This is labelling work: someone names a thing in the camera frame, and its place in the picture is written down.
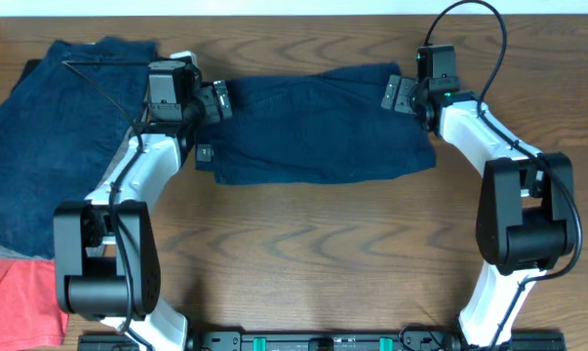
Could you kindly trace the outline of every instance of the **wooden surface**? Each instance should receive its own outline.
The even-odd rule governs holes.
[[[153,38],[161,54],[197,53],[212,80],[389,60],[414,75],[432,19],[0,19],[0,103],[25,61],[44,56],[55,38]],[[526,142],[570,157],[586,236],[573,273],[537,285],[515,327],[559,328],[570,350],[588,350],[588,17],[506,21],[510,44],[488,103]],[[433,42],[454,43],[463,86],[479,91],[499,51],[497,23],[444,19]],[[164,298],[200,325],[248,331],[449,325],[482,264],[480,178],[451,146],[434,144],[434,170],[339,186],[222,186],[190,162],[152,216]],[[61,349],[99,329],[72,318]]]

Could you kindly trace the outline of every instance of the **tabletop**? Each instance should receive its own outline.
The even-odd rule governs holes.
[[[155,39],[162,55],[196,53],[208,80],[392,60],[413,76],[433,18],[0,19],[0,103],[24,63],[58,38]],[[588,350],[588,16],[505,20],[508,51],[487,103],[524,141],[569,156],[585,230],[577,267],[537,284],[515,328],[560,330],[570,350]],[[453,16],[432,42],[455,45],[462,85],[478,92],[501,40],[494,17]],[[388,181],[224,186],[190,161],[152,213],[163,297],[201,328],[450,326],[483,262],[474,232],[481,179],[452,146],[430,137],[437,167]],[[79,334],[101,330],[71,317],[59,349],[74,350]]]

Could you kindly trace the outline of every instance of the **blue cloth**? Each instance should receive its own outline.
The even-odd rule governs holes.
[[[233,117],[199,130],[197,143],[214,155],[196,169],[225,184],[333,184],[432,168],[421,125],[380,106],[391,74],[400,74],[395,63],[228,81]]]
[[[94,190],[129,124],[106,97],[63,68],[63,60],[145,61],[153,42],[104,38],[95,45],[56,41],[0,106],[0,245],[54,256],[53,213],[61,201]],[[141,115],[147,67],[78,65],[77,70]]]

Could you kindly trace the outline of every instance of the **red cloth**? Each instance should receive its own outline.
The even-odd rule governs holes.
[[[61,345],[68,316],[56,301],[55,264],[0,259],[0,351]]]

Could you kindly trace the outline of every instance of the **white background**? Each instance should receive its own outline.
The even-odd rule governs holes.
[[[436,15],[455,0],[0,0],[5,16]],[[502,14],[588,14],[588,0],[489,0]],[[456,14],[486,14],[463,5]]]

